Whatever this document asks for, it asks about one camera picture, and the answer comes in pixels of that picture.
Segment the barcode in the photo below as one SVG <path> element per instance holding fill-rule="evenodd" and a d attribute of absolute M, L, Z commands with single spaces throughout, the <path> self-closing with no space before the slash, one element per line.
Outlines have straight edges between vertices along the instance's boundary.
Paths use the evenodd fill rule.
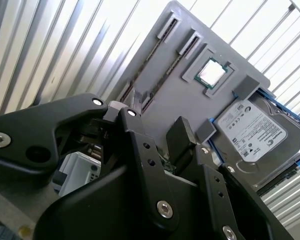
<path fill-rule="evenodd" d="M 244 108 L 244 106 L 242 105 L 242 104 L 240 104 L 236 109 L 237 110 L 241 110 L 241 109 L 243 109 Z"/>

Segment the hard drive label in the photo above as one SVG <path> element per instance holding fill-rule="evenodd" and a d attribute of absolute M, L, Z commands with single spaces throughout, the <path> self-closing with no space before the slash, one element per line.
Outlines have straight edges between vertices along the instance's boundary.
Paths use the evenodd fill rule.
<path fill-rule="evenodd" d="M 256 162 L 275 148 L 287 132 L 249 100 L 238 100 L 217 125 L 245 162 Z"/>

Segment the corrugated metal wall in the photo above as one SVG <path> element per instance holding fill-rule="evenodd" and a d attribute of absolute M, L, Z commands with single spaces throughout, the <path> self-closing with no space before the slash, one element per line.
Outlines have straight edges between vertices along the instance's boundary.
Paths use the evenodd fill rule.
<path fill-rule="evenodd" d="M 300 223 L 300 171 L 262 200 L 288 230 Z"/>
<path fill-rule="evenodd" d="M 300 115 L 300 3 L 180 2 L 268 77 L 277 99 Z M 107 100 L 167 3 L 0 0 L 0 114 L 83 92 Z M 300 220 L 299 180 L 265 198 L 286 227 Z"/>

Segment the black plastic part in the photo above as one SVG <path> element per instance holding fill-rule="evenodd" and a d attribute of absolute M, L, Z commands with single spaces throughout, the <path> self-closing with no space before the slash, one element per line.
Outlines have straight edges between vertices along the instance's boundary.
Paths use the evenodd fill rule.
<path fill-rule="evenodd" d="M 103 116 L 103 119 L 109 122 L 116 122 L 118 118 L 118 113 L 119 113 L 118 109 L 109 106 L 108 111 L 106 111 L 106 114 Z"/>
<path fill-rule="evenodd" d="M 196 139 L 187 119 L 180 116 L 166 134 L 169 150 L 169 160 L 180 173 L 193 157 L 192 149 L 196 146 Z"/>
<path fill-rule="evenodd" d="M 219 172 L 227 183 L 239 231 L 247 240 L 293 240 L 257 193 L 236 172 L 222 164 Z"/>
<path fill-rule="evenodd" d="M 52 182 L 54 184 L 62 186 L 64 184 L 66 178 L 67 178 L 67 174 L 57 170 L 54 172 Z"/>
<path fill-rule="evenodd" d="M 205 234 L 209 220 L 202 215 L 205 206 L 200 191 L 171 175 L 166 175 L 166 180 L 178 208 L 179 225 L 169 236 L 153 238 L 154 233 L 145 230 L 141 221 L 143 203 L 130 174 L 127 166 L 122 166 L 56 201 L 39 219 L 33 239 L 213 239 Z"/>
<path fill-rule="evenodd" d="M 0 148 L 0 179 L 47 182 L 61 155 L 77 150 L 68 139 L 78 121 L 106 113 L 107 104 L 93 99 L 84 93 L 0 116 L 0 132 L 11 138 Z"/>
<path fill-rule="evenodd" d="M 179 223 L 175 200 L 154 140 L 144 134 L 141 117 L 138 114 L 130 115 L 129 110 L 128 107 L 122 108 L 118 120 L 125 132 L 123 158 L 129 167 L 131 188 L 136 192 L 135 205 L 142 216 L 142 229 L 152 232 L 156 237 L 169 235 Z M 162 200 L 173 209 L 170 219 L 162 217 L 157 210 L 157 203 Z"/>
<path fill-rule="evenodd" d="M 244 240 L 240 234 L 224 177 L 202 161 L 203 151 L 196 146 L 191 163 L 183 170 L 180 177 L 197 183 L 200 189 L 201 204 L 205 206 L 201 213 L 206 216 L 206 231 L 212 239 L 224 239 L 223 227 L 229 226 L 236 239 Z"/>

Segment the hard drive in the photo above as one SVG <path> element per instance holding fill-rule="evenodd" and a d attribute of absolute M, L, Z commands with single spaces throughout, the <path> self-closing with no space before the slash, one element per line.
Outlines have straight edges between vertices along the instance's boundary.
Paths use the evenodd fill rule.
<path fill-rule="evenodd" d="M 255 191 L 300 160 L 300 121 L 258 92 L 213 123 L 215 150 Z"/>

